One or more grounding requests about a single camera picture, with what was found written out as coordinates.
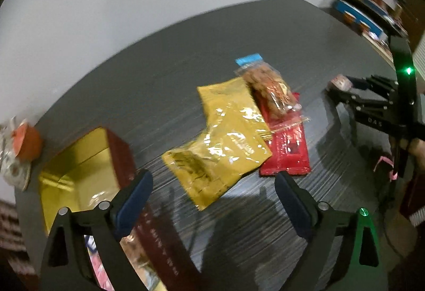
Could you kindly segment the yellow snack packet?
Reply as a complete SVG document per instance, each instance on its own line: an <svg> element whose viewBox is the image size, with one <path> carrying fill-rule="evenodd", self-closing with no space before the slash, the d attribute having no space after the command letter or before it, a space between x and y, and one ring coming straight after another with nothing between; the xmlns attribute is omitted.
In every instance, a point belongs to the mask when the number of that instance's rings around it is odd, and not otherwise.
<svg viewBox="0 0 425 291"><path fill-rule="evenodd" d="M271 132L240 77L198 87L206 128L162 155L198 210L204 210L271 157Z"/></svg>

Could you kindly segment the red gold toffee tin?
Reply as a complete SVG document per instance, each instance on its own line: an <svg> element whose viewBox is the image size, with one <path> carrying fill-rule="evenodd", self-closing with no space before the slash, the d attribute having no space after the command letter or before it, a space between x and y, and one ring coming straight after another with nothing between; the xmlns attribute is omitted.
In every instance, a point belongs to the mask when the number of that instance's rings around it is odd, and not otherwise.
<svg viewBox="0 0 425 291"><path fill-rule="evenodd" d="M129 145L106 128L95 128L47 161L39 176L45 230L57 211L91 210L111 200L136 173ZM131 234L132 253L145 256L167 290L200 290L202 280L171 219L143 210Z"/></svg>

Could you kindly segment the pink candy packet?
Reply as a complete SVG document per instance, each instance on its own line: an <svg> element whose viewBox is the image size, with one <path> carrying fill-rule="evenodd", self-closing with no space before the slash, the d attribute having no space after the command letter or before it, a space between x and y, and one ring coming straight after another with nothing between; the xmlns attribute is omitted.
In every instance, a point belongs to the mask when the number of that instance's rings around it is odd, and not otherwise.
<svg viewBox="0 0 425 291"><path fill-rule="evenodd" d="M340 90L343 92L348 92L351 88L353 88L352 82L343 74L338 74L328 83L327 86L328 90Z"/></svg>

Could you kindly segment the clear peanut snack bag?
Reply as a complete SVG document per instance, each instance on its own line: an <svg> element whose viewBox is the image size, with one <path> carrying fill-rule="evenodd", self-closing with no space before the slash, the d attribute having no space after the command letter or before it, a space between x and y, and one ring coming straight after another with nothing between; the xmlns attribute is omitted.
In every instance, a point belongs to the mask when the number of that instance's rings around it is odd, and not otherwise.
<svg viewBox="0 0 425 291"><path fill-rule="evenodd" d="M239 67L236 74L265 101L273 118L282 118L301 109L301 104L293 95L281 74L266 61L257 61Z"/></svg>

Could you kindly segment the blue snack packet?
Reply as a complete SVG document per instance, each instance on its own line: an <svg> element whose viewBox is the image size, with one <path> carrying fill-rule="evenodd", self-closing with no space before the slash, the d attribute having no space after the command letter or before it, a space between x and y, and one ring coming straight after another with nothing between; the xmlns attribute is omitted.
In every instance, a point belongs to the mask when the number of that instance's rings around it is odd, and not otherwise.
<svg viewBox="0 0 425 291"><path fill-rule="evenodd" d="M242 67L242 66L245 66L247 64L251 64L251 63L254 63L254 62L257 62L257 61L262 61L262 60L263 60L263 58L261 57L261 55L259 53L255 53L255 54L251 54L251 55L244 56L244 57L241 57L241 58L237 58L235 60L235 62L239 67Z"/></svg>

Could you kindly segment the striped curtain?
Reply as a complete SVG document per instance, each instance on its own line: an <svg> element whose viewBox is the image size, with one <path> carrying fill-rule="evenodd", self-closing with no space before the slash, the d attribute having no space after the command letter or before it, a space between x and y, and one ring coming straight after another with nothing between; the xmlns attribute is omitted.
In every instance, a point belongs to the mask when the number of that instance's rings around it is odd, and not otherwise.
<svg viewBox="0 0 425 291"><path fill-rule="evenodd" d="M11 268L19 275L36 275L19 226L15 206L1 201L0 205L0 244L1 253Z"/></svg>

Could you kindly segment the red snack packet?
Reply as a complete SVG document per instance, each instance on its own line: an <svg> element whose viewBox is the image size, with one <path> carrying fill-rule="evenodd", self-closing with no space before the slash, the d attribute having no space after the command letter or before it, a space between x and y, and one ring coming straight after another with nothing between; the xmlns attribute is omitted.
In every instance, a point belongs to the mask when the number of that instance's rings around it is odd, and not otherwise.
<svg viewBox="0 0 425 291"><path fill-rule="evenodd" d="M271 139L267 141L271 157L260 166L260 176L274 176L280 171L292 176L309 173L311 167L303 126L307 117L300 110L290 110L284 117L274 117L261 95L255 94L254 98L271 132Z"/></svg>

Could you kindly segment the orange lidded tea cup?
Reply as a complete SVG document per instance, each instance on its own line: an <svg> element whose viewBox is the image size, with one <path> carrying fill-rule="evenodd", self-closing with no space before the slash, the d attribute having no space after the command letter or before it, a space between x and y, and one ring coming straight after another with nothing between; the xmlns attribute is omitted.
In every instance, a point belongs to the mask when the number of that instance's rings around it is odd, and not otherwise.
<svg viewBox="0 0 425 291"><path fill-rule="evenodd" d="M13 152L20 161L32 162L40 157L43 139L31 124L23 122L11 136Z"/></svg>

